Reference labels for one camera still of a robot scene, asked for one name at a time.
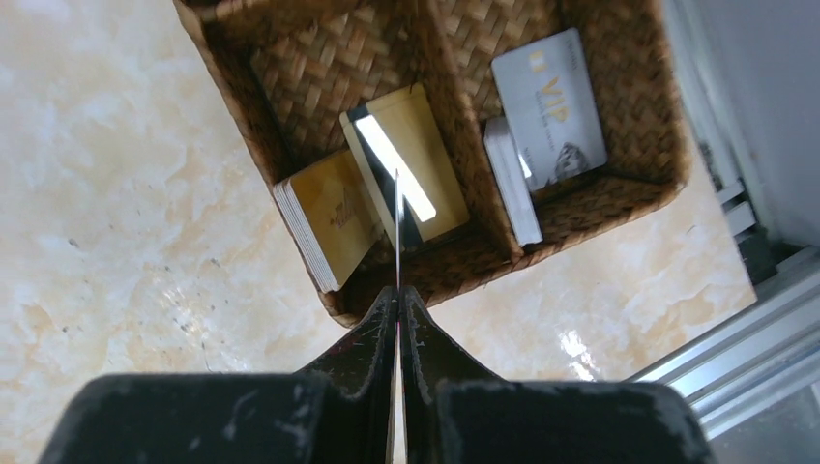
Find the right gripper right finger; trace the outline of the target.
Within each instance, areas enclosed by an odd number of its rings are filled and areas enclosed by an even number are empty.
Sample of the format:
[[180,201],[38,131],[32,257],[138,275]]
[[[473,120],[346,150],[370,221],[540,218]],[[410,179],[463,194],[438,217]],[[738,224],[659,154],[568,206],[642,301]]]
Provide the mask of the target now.
[[697,417],[648,382],[509,381],[399,291],[405,443],[411,463],[712,463]]

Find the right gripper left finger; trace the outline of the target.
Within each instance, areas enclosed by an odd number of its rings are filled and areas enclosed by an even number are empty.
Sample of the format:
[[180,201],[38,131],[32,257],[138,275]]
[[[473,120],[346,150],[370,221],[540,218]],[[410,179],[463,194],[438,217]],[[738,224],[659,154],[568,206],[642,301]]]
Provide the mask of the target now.
[[292,373],[105,375],[68,404],[43,463],[389,463],[398,291]]

